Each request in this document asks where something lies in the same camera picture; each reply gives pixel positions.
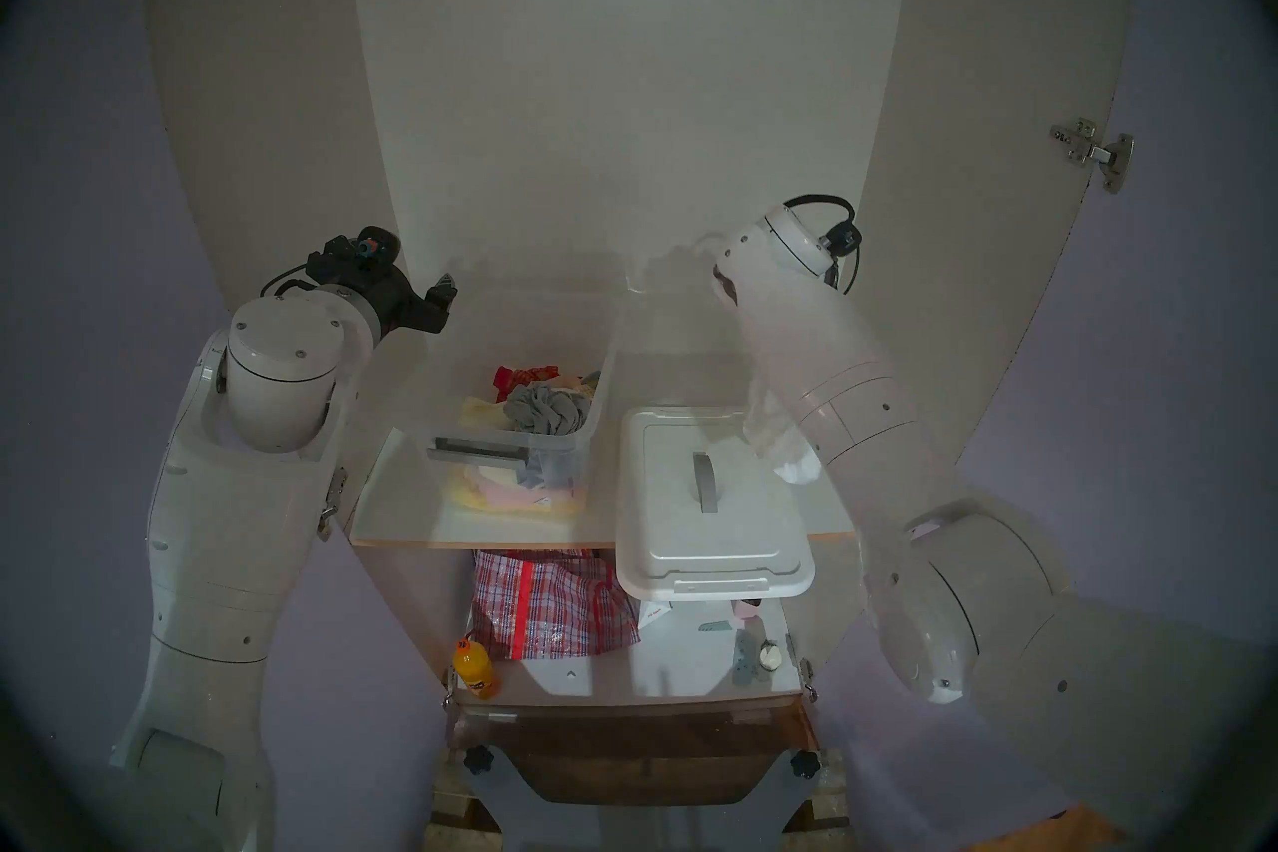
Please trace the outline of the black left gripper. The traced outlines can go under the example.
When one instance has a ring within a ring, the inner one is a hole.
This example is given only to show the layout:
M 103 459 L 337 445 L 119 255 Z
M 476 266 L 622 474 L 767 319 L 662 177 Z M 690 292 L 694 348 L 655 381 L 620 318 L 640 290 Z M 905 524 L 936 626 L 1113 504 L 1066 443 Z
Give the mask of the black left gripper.
M 441 333 L 447 323 L 447 308 L 458 295 L 452 275 L 440 275 L 427 291 L 427 304 L 431 305 L 427 307 L 413 291 L 406 275 L 394 263 L 383 261 L 354 262 L 349 287 L 373 310 L 381 339 L 396 330 Z

